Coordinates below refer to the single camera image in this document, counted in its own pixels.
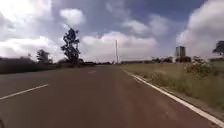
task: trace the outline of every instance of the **field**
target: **field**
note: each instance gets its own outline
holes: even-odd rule
[[[224,63],[212,63],[214,72],[186,72],[186,64],[127,64],[121,67],[148,82],[203,101],[224,113]]]

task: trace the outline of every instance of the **asphalt road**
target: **asphalt road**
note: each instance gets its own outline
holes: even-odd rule
[[[6,128],[217,127],[112,66],[1,75],[0,99]]]

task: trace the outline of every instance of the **pole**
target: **pole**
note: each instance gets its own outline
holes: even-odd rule
[[[117,50],[117,40],[116,40],[116,58],[117,58],[117,64],[118,64],[118,50]]]

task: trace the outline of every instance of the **building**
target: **building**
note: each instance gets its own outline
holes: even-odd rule
[[[186,57],[186,49],[185,49],[185,47],[183,47],[183,46],[176,47],[175,57],[176,58],[184,58],[184,57]]]

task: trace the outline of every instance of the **lane marking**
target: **lane marking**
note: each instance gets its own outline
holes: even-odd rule
[[[168,93],[168,92],[166,92],[166,91],[164,91],[164,90],[162,90],[162,89],[160,89],[160,88],[158,88],[158,87],[156,87],[156,86],[154,86],[154,85],[152,85],[152,84],[146,82],[145,80],[143,80],[143,79],[142,79],[141,77],[139,77],[139,76],[133,75],[133,74],[127,72],[127,71],[124,71],[124,72],[127,73],[128,75],[130,75],[130,76],[132,76],[132,77],[138,79],[139,81],[145,83],[146,85],[148,85],[148,86],[154,88],[155,90],[161,92],[162,94],[164,94],[164,95],[166,95],[166,96],[172,98],[173,100],[175,100],[175,101],[177,101],[178,103],[182,104],[183,106],[185,106],[185,107],[191,109],[192,111],[196,112],[197,114],[201,115],[202,117],[206,118],[207,120],[209,120],[209,121],[215,123],[215,124],[218,125],[219,127],[224,128],[224,122],[222,122],[221,120],[217,119],[216,117],[210,115],[209,113],[204,112],[203,110],[201,110],[201,109],[199,109],[199,108],[197,108],[197,107],[195,107],[195,106],[193,106],[193,105],[187,103],[186,101],[183,101],[183,100],[181,100],[180,98],[178,98],[178,97],[176,97],[176,96],[174,96],[174,95],[171,95],[170,93]]]
[[[38,87],[35,87],[35,88],[30,88],[30,89],[27,89],[27,90],[24,90],[24,91],[21,91],[21,92],[13,93],[13,94],[1,97],[0,100],[5,100],[5,99],[8,99],[8,98],[12,98],[14,96],[18,96],[18,95],[21,95],[21,94],[24,94],[24,93],[27,93],[27,92],[31,92],[31,91],[34,91],[36,89],[44,88],[44,87],[47,87],[47,86],[49,86],[49,84],[45,84],[45,85],[38,86]]]
[[[88,72],[89,74],[92,74],[92,73],[96,73],[96,71],[91,71],[91,72]]]

